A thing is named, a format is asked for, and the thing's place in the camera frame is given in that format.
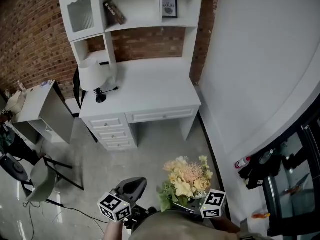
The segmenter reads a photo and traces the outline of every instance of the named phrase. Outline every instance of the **chair leg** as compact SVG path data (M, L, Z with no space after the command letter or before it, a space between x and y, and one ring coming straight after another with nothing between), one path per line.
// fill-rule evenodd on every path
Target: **chair leg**
M70 184L74 185L75 187L77 187L78 189L81 189L82 191L85 191L85 189L82 186L79 186L78 184L74 183L73 181L71 181L70 179L68 179L67 177L65 177L64 175L62 175L60 172L58 172L56 169L52 168L50 165L47 164L47 166L54 170L56 172L56 174L61 177L62 179L66 180L67 182L69 182Z
M50 204L55 205L55 206L60 206L60 207L62 207L62 208L65 208L65 206L64 206L63 204L61 204L61 203L52 201L52 200L50 200L50 199L47 199L46 201L47 201L48 203L50 203Z
M50 162L50 163L52 163L52 164L54 164L56 166L62 166L62 167L66 167L66 168L72 169L72 166L70 166L70 165L66 165L64 163L57 162L57 161L54 161L54 160L46 158L46 157L44 157L43 159L44 159L46 165L48 165L48 162Z

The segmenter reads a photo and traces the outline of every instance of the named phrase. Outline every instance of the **white lampshade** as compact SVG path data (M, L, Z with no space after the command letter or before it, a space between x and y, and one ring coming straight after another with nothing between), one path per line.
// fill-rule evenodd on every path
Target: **white lampshade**
M101 66L96 58L87 58L79 65L80 85L84 91L100 88L109 76L109 65Z

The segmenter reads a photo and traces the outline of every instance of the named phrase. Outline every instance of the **gray floor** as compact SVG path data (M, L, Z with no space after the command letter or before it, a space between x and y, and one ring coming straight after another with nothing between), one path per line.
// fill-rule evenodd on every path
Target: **gray floor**
M81 191L60 181L50 199L107 222L108 219L98 210L99 198L123 180L145 177L148 185L138 204L146 209L151 206L159 208L156 187L167 179L167 172L162 170L163 165L179 156L188 156L193 162L198 161L201 155L208 156L208 164L214 173L211 187L220 189L211 154L197 119L187 141L183 141L175 120L140 123L138 137L138 149L109 152L94 142L86 126L77 118L70 145L40 141L36 150L40 152L41 149L52 159L74 166L72 170L59 168L59 171L84 185L84 191ZM26 161L21 163L30 173L32 166ZM23 207L23 189L1 168L0 178L0 233L8 240L30 240L32 226L29 207ZM97 224L77 211L42 203L40 208L31 207L31 215L35 240L98 240L103 237ZM99 225L105 230L106 224Z

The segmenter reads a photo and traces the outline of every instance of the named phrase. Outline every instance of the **desk leg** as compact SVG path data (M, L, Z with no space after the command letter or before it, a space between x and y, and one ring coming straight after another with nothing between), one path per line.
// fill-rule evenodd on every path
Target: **desk leg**
M181 127L181 132L182 132L182 136L183 136L184 141L186 141L189 136L191 127L195 121L197 113L198 113L198 109L197 109L195 115L180 119L180 127Z

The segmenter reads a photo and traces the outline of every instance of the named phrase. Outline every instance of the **brick wall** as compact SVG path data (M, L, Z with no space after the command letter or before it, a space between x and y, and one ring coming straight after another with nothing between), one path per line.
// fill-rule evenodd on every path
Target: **brick wall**
M203 0L190 77L199 81L214 24L215 0ZM118 62L180 57L185 29L148 27L112 33ZM59 0L0 0L0 90L12 93L20 80L26 88L56 79L63 96L73 97L77 68L65 32ZM101 50L101 40L88 43Z

